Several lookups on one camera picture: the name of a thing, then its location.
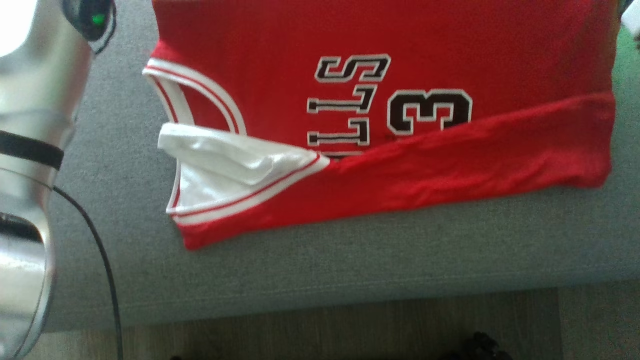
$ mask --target number 3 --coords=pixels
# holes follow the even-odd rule
[[[414,117],[407,109],[416,109],[416,121],[437,121],[437,109],[449,108],[449,116],[440,120],[440,129],[471,121],[473,100],[460,89],[398,90],[387,103],[387,127],[396,135],[413,135]]]

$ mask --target red jersey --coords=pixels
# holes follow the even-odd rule
[[[601,186],[616,0],[156,1],[186,247]]]

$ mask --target red stripe trim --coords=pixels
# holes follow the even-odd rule
[[[167,106],[169,107],[169,111],[171,111],[171,116],[173,117],[173,122],[178,124],[178,116],[176,116],[175,114],[175,109],[173,109],[173,104],[171,102],[171,100],[169,100],[169,95],[167,95],[166,91],[164,90],[164,86],[162,86],[162,84],[160,84],[160,82],[156,79],[155,76],[152,77],[154,83],[156,84],[156,86],[158,87],[158,89],[160,89],[160,92],[162,93],[162,96],[164,97],[164,102],[167,104]],[[178,204],[178,200],[180,199],[180,177],[178,177],[178,183],[176,184],[177,189],[175,189],[175,197],[173,199],[173,205],[172,207],[175,208],[176,205]]]
[[[164,72],[165,74],[177,76],[178,78],[181,78],[181,79],[193,81],[194,83],[202,86],[205,90],[207,90],[209,92],[210,95],[213,95],[213,97],[215,97],[222,104],[222,106],[224,106],[224,108],[227,111],[227,113],[229,114],[229,116],[231,116],[231,122],[233,123],[233,125],[236,128],[235,128],[235,130],[234,129],[229,129],[229,131],[231,133],[236,133],[236,134],[238,133],[239,126],[237,124],[236,118],[234,117],[234,114],[231,112],[231,109],[227,106],[227,103],[220,96],[218,96],[218,94],[216,94],[215,91],[211,90],[211,88],[209,88],[207,85],[201,83],[200,81],[198,81],[196,79],[190,78],[190,77],[185,76],[183,74],[179,74],[178,72],[174,72],[174,71],[171,71],[171,70],[163,69],[161,67],[156,67],[156,66],[153,66],[153,65],[147,65],[146,69],[151,69],[151,70],[156,70],[156,71],[159,71],[159,72]]]
[[[318,162],[318,160],[320,160],[320,154],[316,153],[316,158],[315,158],[313,161],[311,161],[309,164],[305,165],[304,167],[301,167],[301,168],[297,169],[296,171],[294,171],[294,172],[291,172],[291,173],[287,174],[285,177],[283,177],[283,178],[279,179],[278,181],[274,181],[273,183],[269,184],[268,186],[265,186],[264,188],[262,188],[262,189],[258,190],[257,192],[255,192],[255,193],[251,193],[251,194],[249,194],[249,195],[247,195],[247,196],[245,196],[245,197],[243,197],[243,198],[237,199],[237,200],[235,200],[234,202],[230,202],[230,203],[228,203],[228,204],[224,204],[224,205],[215,206],[215,207],[213,207],[213,208],[208,208],[208,209],[203,209],[203,210],[198,210],[198,211],[192,211],[192,212],[189,212],[189,213],[179,213],[179,214],[178,214],[178,213],[177,213],[176,211],[174,211],[174,210],[171,210],[171,211],[169,211],[168,213],[169,213],[169,214],[174,214],[174,215],[177,215],[177,216],[189,216],[189,215],[202,214],[202,213],[206,213],[206,212],[209,212],[209,211],[219,210],[219,209],[227,208],[227,207],[229,207],[229,206],[236,205],[236,204],[238,204],[238,203],[240,203],[240,202],[242,202],[242,201],[248,200],[248,199],[250,199],[250,198],[252,198],[252,197],[254,197],[254,196],[256,196],[256,195],[259,195],[259,194],[260,194],[260,193],[262,193],[262,192],[265,192],[266,190],[270,189],[270,188],[271,188],[271,187],[273,187],[274,185],[276,185],[276,184],[278,184],[278,183],[281,183],[281,182],[282,182],[282,181],[284,181],[285,179],[288,179],[289,177],[293,176],[294,174],[297,174],[298,172],[301,172],[301,171],[304,171],[304,170],[306,170],[306,169],[310,168],[310,167],[311,167],[311,166],[313,166],[315,163],[317,163],[317,162]]]
[[[160,92],[162,93],[162,96],[164,97],[164,102],[169,107],[169,111],[171,111],[171,117],[172,117],[173,122],[178,123],[178,116],[176,116],[176,114],[175,114],[175,109],[173,109],[173,104],[171,103],[171,100],[169,100],[169,95],[167,95],[166,91],[164,90],[164,86],[162,86],[162,84],[160,84],[160,82],[156,79],[155,76],[153,77],[153,80],[156,83],[156,86],[158,87],[158,89],[160,89]]]

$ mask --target red fabric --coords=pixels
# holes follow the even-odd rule
[[[368,147],[309,147],[363,155],[334,161],[243,213],[181,226],[187,248],[246,231],[557,184],[601,186],[610,171],[615,114],[615,3],[154,2],[160,41],[152,56],[219,83],[249,136],[309,147],[308,131],[350,133],[350,117],[368,117],[371,126]],[[392,59],[369,113],[307,113],[309,97],[355,99],[362,70],[347,83],[319,83],[314,74],[322,56],[340,56],[340,69],[356,54]],[[471,123],[441,131],[439,121],[415,122],[413,136],[389,131],[387,101],[395,91],[437,88],[471,96]],[[186,90],[185,96],[196,124],[227,129],[200,94]]]

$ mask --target black band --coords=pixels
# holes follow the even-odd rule
[[[65,152],[49,143],[0,130],[0,154],[35,161],[60,170]]]

